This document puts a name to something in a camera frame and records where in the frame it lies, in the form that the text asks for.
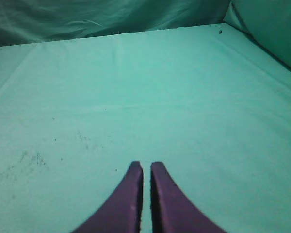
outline green surface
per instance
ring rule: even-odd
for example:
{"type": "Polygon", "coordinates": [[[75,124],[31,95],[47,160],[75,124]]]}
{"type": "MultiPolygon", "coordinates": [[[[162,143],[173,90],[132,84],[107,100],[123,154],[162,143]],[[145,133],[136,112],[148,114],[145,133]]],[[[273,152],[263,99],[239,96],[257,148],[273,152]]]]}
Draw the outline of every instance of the green surface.
{"type": "Polygon", "coordinates": [[[224,20],[291,67],[291,0],[233,0],[224,20]]]}
{"type": "Polygon", "coordinates": [[[230,0],[0,0],[0,46],[223,22],[230,0]]]}
{"type": "Polygon", "coordinates": [[[132,160],[143,233],[153,161],[227,231],[291,233],[291,72],[227,24],[0,48],[0,233],[71,231],[132,160]]]}

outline purple object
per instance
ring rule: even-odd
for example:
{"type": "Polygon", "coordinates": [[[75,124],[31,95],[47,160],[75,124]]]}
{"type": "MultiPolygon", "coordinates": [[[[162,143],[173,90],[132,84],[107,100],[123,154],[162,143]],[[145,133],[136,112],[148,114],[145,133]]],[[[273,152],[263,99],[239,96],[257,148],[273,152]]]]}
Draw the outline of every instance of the purple object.
{"type": "MultiPolygon", "coordinates": [[[[103,205],[72,233],[139,233],[144,175],[132,162],[103,205]]],[[[151,164],[153,233],[226,233],[182,193],[162,162],[151,164]]]]}
{"type": "Polygon", "coordinates": [[[182,193],[162,162],[151,164],[153,233],[226,233],[182,193]]]}
{"type": "Polygon", "coordinates": [[[132,162],[109,198],[73,233],[140,232],[143,182],[140,162],[132,162]]]}

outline mint green sheet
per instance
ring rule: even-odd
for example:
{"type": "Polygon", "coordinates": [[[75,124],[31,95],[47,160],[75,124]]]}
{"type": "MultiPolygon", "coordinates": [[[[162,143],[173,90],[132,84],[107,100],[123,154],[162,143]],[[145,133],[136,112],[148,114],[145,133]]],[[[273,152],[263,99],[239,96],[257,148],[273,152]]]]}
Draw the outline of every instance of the mint green sheet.
{"type": "Polygon", "coordinates": [[[223,22],[230,0],[2,0],[0,46],[223,22]]]}
{"type": "Polygon", "coordinates": [[[68,233],[163,161],[231,233],[291,233],[291,72],[227,24],[0,48],[0,233],[68,233]]]}
{"type": "Polygon", "coordinates": [[[224,20],[291,67],[291,0],[232,0],[224,20]]]}

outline green fabric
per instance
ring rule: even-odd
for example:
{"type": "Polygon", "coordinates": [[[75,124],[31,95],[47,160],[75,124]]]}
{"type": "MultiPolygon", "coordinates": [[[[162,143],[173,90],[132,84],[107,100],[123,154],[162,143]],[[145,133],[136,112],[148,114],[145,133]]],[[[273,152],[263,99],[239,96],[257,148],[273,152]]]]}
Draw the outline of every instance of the green fabric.
{"type": "Polygon", "coordinates": [[[71,232],[133,160],[142,233],[153,161],[228,232],[291,233],[291,72],[227,24],[0,48],[0,233],[71,232]]]}
{"type": "Polygon", "coordinates": [[[250,33],[246,25],[242,21],[241,17],[239,17],[239,14],[236,12],[235,7],[232,2],[229,4],[226,15],[224,16],[224,22],[243,31],[244,33],[250,33]]]}
{"type": "Polygon", "coordinates": [[[233,0],[224,20],[291,67],[291,0],[233,0]]]}
{"type": "Polygon", "coordinates": [[[0,46],[223,22],[230,0],[0,0],[0,46]]]}

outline stain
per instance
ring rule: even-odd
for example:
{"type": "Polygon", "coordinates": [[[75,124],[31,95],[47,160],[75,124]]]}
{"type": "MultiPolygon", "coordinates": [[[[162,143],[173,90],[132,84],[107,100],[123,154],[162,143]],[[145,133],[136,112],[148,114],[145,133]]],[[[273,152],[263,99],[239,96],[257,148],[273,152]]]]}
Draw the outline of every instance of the stain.
{"type": "Polygon", "coordinates": [[[28,154],[27,151],[23,152],[23,154],[22,154],[22,156],[21,156],[21,159],[20,159],[20,161],[19,161],[20,163],[23,162],[23,160],[24,160],[24,158],[27,156],[27,154],[28,154]]]}

